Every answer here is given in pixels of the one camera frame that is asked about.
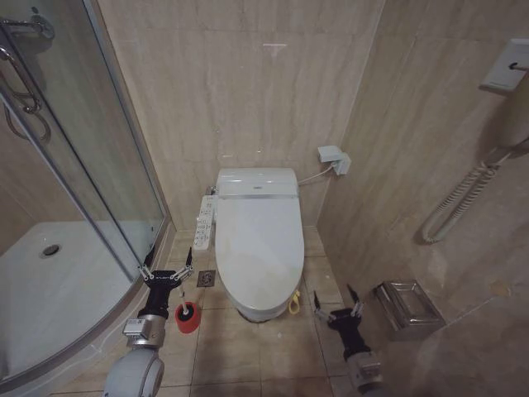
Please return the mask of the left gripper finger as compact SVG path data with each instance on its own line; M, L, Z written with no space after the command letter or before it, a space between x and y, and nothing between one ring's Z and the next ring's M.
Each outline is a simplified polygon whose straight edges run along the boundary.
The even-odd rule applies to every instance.
M146 255L143 263L138 266L138 271L140 272L143 280L147 282L148 280L153 280L154 275L150 270L152 262L154 260L154 247L151 247L149 253Z
M192 247L189 247L184 267L179 270L176 270L172 275L172 279L177 280L179 282L184 282L187 278L192 275L193 272L193 249Z

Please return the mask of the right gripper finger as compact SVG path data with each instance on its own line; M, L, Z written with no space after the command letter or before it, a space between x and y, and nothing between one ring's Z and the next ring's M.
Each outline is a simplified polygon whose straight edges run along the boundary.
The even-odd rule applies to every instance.
M317 293L313 292L313 303L314 303L314 313L317 318L325 323L333 322L336 319L336 316L332 313L328 313L322 309L320 300L317 297Z
M347 289L348 289L348 291L350 293L351 298L354 301L354 306L353 306L353 309L351 311L351 316L352 317L361 317L362 314L363 314L364 303L360 300L359 295L356 293L356 291L349 284L347 284L346 287L347 287Z

